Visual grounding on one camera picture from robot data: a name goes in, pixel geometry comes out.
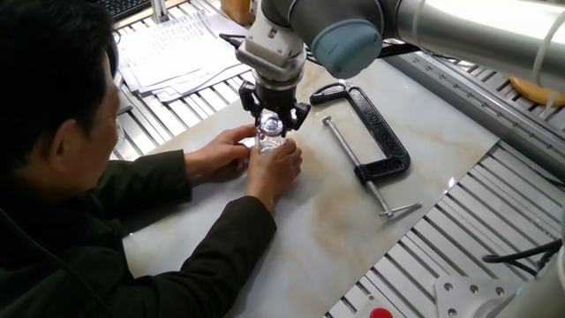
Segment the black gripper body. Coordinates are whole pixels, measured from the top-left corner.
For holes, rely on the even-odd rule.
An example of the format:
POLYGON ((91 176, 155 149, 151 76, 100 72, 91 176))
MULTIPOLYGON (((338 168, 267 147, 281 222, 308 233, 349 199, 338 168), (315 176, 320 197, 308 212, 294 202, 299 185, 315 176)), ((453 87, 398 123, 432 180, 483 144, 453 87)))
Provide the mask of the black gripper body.
POLYGON ((260 105, 264 109, 279 113, 290 111, 296 102, 296 88, 291 87, 283 90, 267 88, 262 85, 256 87, 256 95, 260 105))

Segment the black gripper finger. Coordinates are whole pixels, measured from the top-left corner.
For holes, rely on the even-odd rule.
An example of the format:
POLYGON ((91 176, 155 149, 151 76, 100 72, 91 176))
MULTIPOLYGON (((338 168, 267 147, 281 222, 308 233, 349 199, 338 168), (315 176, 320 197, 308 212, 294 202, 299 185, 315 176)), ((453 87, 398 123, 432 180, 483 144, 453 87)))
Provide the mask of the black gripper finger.
POLYGON ((304 102, 295 102, 291 106, 282 109, 283 131, 298 131, 305 122, 311 105, 304 102))
POLYGON ((238 89, 240 101, 245 111, 251 113, 256 127, 260 125, 260 115, 264 110, 262 100, 259 98, 257 86, 245 80, 238 89))

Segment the person's right hand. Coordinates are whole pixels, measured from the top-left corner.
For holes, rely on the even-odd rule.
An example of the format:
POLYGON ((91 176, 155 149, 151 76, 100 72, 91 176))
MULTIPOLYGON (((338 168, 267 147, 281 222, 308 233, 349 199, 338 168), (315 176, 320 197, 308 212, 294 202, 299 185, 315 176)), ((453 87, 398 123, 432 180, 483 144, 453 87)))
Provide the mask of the person's right hand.
POLYGON ((259 148, 254 147, 248 163, 245 195, 258 199, 273 212, 276 198, 291 187, 301 172, 302 162, 302 150, 292 139, 266 155, 261 155, 259 148))

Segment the person's left hand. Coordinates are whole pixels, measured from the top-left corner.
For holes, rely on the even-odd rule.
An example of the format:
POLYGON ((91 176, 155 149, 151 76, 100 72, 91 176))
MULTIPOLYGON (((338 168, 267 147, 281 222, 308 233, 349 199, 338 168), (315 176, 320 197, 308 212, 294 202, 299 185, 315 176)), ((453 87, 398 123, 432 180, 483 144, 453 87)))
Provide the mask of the person's left hand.
POLYGON ((241 140, 255 135, 253 124, 221 132, 203 148, 185 154, 186 176, 208 177, 232 163, 236 164, 236 171, 242 170, 251 150, 241 140))

